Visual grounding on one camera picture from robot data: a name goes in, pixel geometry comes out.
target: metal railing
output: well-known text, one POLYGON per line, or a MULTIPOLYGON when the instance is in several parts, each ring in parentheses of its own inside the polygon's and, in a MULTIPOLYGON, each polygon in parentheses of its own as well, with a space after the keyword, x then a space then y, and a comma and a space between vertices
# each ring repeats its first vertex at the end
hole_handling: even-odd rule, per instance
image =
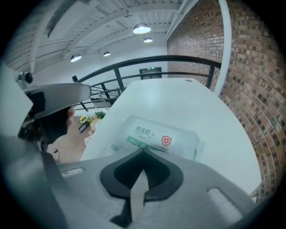
POLYGON ((129 78, 134 78, 134 77, 141 77, 141 76, 161 76, 161 75, 191 75, 191 76, 202 76, 202 77, 207 77, 206 81, 206 87, 210 88, 211 82, 213 80, 215 68, 221 68, 221 63, 212 61, 209 59, 204 59, 204 58, 199 58, 199 57, 193 57, 193 56, 183 56, 183 55, 159 55, 159 56, 150 56, 150 57, 144 57, 144 58, 138 58, 138 59, 131 59, 131 60, 126 60, 122 61, 116 64, 112 64, 109 66, 106 66, 104 68, 101 68, 95 72, 92 72, 88 74, 87 76, 75 81, 77 83, 84 82, 86 80, 89 80, 92 77, 98 76, 100 74, 103 74, 108 71, 114 71, 115 73, 115 79, 104 81, 101 83, 97 83, 91 86, 92 96, 99 96, 100 98, 98 99, 93 99, 91 98, 91 102, 81 102, 77 105, 82 105, 83 108, 80 109, 75 109, 75 110, 83 110, 85 109, 88 111, 89 109, 94 109, 94 107, 85 107, 85 104, 89 103, 95 103, 95 102, 106 102, 110 103, 110 106, 113 105, 113 103, 116 101, 116 99, 121 95, 121 93, 125 90, 126 87, 124 87, 123 81, 124 79, 129 79, 129 78), (190 63, 197 63, 197 64, 204 64, 204 65, 209 65, 209 73, 208 74, 201 74, 201 73, 194 73, 194 72, 152 72, 152 73, 144 73, 144 74, 137 74, 137 75, 132 75, 132 76, 124 76, 121 77, 119 68, 126 67, 126 66, 131 66, 134 64, 142 64, 142 63, 149 63, 149 62, 159 62, 159 61, 181 61, 181 62, 190 62, 190 63), (106 89, 105 84, 117 81, 119 88, 116 89, 106 89))

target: white ceiling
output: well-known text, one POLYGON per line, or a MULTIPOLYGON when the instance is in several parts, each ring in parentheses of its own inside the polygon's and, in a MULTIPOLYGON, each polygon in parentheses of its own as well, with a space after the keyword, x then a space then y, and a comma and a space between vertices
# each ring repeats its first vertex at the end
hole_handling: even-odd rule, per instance
POLYGON ((37 72, 80 51, 84 55, 126 38, 144 22, 150 34, 170 26, 192 0, 49 0, 43 1, 15 32, 4 61, 12 69, 37 72))

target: white wall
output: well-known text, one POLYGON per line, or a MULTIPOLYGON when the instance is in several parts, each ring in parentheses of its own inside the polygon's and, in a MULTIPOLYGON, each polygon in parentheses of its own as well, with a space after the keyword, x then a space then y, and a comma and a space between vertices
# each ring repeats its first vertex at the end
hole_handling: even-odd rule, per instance
MULTIPOLYGON (((143 36, 117 42, 101 50, 101 54, 85 55, 76 62, 70 62, 69 59, 51 65, 36 74, 34 74, 35 85, 46 85, 55 83, 72 82, 72 76, 76 75, 78 79, 100 69, 105 66, 115 64, 121 61, 135 59, 140 57, 148 57, 155 55, 167 55, 167 45, 164 34, 151 34, 152 43, 144 43, 143 36), (110 51, 111 55, 103 57, 105 51, 110 51)), ((137 64, 124 68, 120 68, 121 76, 129 76, 139 74, 139 69, 147 67, 162 67, 162 71, 168 70, 167 62, 155 62, 137 64)), ((96 84, 106 80, 115 79, 114 71, 106 72, 92 79, 85 81, 87 84, 96 84)), ((128 86, 133 80, 138 78, 126 79, 123 81, 124 86, 128 86)), ((107 89, 119 87, 117 81, 106 84, 107 89)))

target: brick wall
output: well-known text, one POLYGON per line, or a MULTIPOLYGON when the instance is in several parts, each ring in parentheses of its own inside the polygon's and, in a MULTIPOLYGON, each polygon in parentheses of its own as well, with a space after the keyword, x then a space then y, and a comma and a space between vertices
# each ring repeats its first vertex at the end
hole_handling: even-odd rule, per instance
MULTIPOLYGON (((261 202, 275 193, 286 170, 286 67, 277 43, 259 17, 242 2, 227 3, 232 49, 220 98, 237 116, 256 152, 262 180, 257 201, 261 202)), ((201 0, 169 38, 168 54, 221 62, 223 24, 219 11, 218 0, 201 0)), ((193 68, 197 71, 198 66, 177 62, 168 66, 169 71, 193 68)))
MULTIPOLYGON (((168 55, 190 55, 222 62, 223 18, 217 0, 202 0, 188 13, 167 41, 168 55)), ((209 73, 209 66, 195 63, 169 62, 169 72, 209 73)), ((219 75, 215 68, 211 90, 219 75)), ((206 78, 190 76, 202 83, 206 78)))

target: white table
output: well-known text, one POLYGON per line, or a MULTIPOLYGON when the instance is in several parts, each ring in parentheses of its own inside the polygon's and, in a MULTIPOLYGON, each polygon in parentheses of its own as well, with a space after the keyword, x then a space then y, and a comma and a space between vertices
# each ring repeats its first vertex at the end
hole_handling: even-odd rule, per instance
POLYGON ((101 149, 130 115, 195 131, 205 141, 201 163, 234 182, 247 194, 260 184, 256 155, 243 127, 208 88, 192 79, 133 81, 93 134, 81 160, 104 156, 101 149))

